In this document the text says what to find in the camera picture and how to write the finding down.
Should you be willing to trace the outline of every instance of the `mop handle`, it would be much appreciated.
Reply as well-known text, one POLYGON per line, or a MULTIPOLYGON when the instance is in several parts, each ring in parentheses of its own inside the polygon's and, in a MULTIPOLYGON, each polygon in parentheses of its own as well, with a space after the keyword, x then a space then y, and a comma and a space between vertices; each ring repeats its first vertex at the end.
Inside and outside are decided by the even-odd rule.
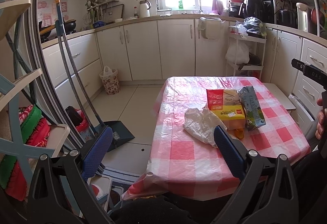
POLYGON ((77 102, 78 102, 78 104, 79 104, 79 106, 80 106, 82 112, 84 113, 85 118, 86 118, 86 120, 88 121, 88 123, 89 123, 89 125, 90 125, 90 128, 91 128, 91 130, 92 130, 92 132, 93 132, 94 134, 97 134, 97 132, 96 132, 96 130, 95 130, 93 124, 91 123, 91 121, 90 121, 88 115, 86 114, 86 111, 85 111, 85 109, 84 109, 84 107, 83 107, 83 104, 81 103, 81 100, 80 100, 80 98, 79 98, 79 96, 78 96, 78 94, 77 94, 77 91, 76 91, 75 85, 74 85, 74 83, 73 83, 73 80, 72 80, 72 78, 71 78, 71 75, 70 75, 70 72, 69 72, 68 63, 67 63, 66 58, 65 58, 65 52, 64 52, 64 50, 63 50, 63 45, 62 45, 62 41, 61 41, 61 36, 62 36, 63 39, 64 39, 64 43, 65 43, 65 45, 66 45, 66 51, 67 51, 67 53, 68 53, 69 60, 70 60, 71 65, 72 65, 72 67, 73 67, 73 71, 74 71, 74 73, 75 73, 75 76, 76 76, 76 78, 77 78, 77 81, 78 81, 78 83, 79 83, 79 85, 80 85, 80 87, 81 87, 81 89, 82 89, 82 91, 83 91, 83 94, 85 95, 87 102, 89 103, 91 109, 93 110, 95 116, 96 116, 97 119, 99 120, 99 123, 101 124, 102 127, 104 126, 104 123, 102 122, 102 120, 100 119, 99 115, 98 115, 97 112, 95 111, 95 109, 94 109, 94 107, 93 107, 93 105, 92 105, 92 102, 91 102, 91 100, 90 100, 90 98, 89 98, 89 96, 88 96, 88 94, 87 94, 87 92, 86 92, 86 90, 85 90, 85 88, 84 88, 84 86, 83 86, 83 82, 82 82, 82 80, 81 80, 81 78, 80 78, 80 75, 78 74, 78 71, 77 71, 77 68, 76 68, 75 62, 74 62, 73 57, 72 57, 71 50, 70 50, 70 48, 69 48, 69 44, 68 44, 67 37, 66 37, 66 32, 65 32, 65 29, 64 29, 64 25, 63 25, 63 15, 62 15, 61 7, 60 7, 60 0, 55 0, 55 2, 56 2, 56 6, 57 6, 57 13, 58 13, 58 20, 56 21, 56 25, 57 25, 57 26, 56 26, 56 29, 57 29, 57 34, 58 34, 58 39, 59 39, 58 42, 59 42, 60 51, 61 51, 61 53, 62 53, 62 58, 63 58, 63 63, 64 63, 64 66, 65 66, 65 70, 66 70, 66 72, 67 72, 67 76, 68 76, 69 82, 70 82, 70 84, 71 84, 71 86, 72 86, 72 89, 73 89, 74 95, 75 95, 75 97, 76 97, 76 99, 77 99, 77 102))

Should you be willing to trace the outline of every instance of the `electric kettle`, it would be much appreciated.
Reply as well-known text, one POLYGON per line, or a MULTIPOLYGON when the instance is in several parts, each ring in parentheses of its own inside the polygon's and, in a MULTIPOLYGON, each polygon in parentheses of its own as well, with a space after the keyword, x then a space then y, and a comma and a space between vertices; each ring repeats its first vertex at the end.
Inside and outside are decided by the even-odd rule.
POLYGON ((151 3, 148 0, 140 1, 139 17, 149 17, 151 3))

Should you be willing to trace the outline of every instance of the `trash can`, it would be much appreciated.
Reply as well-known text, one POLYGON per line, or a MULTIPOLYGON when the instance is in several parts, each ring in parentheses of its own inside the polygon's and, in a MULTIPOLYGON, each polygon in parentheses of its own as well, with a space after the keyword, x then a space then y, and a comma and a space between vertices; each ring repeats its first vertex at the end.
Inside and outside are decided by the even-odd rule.
POLYGON ((114 95, 120 91, 117 74, 117 69, 111 70, 108 66, 105 66, 104 71, 100 73, 100 78, 108 95, 114 95))

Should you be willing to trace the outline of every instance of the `pink checkered tablecloth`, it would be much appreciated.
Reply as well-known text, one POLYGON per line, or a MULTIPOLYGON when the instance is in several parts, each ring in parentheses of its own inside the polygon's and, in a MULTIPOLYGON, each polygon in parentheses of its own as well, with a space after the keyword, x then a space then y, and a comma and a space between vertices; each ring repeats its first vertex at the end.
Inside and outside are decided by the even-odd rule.
POLYGON ((240 90, 244 86, 254 87, 267 123, 254 131, 245 131, 245 147, 266 157, 276 158, 283 153, 291 163, 310 152, 295 121, 258 79, 172 77, 162 87, 154 106, 158 118, 147 170, 123 194, 123 199, 170 191, 204 201, 233 193, 239 180, 232 176, 218 149, 183 129, 184 113, 188 108, 205 106, 206 89, 240 90))

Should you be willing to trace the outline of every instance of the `tile floor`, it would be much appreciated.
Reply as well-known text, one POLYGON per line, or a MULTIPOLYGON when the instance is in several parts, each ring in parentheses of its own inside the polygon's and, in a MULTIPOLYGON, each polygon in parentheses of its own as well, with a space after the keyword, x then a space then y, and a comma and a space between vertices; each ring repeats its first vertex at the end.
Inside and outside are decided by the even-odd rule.
MULTIPOLYGON (((157 121, 152 109, 161 88, 162 85, 126 85, 115 95, 102 91, 92 101, 103 121, 120 120, 135 136, 108 152, 102 161, 104 165, 137 174, 145 172, 157 121)), ((93 125, 98 125, 90 107, 86 112, 93 125)))

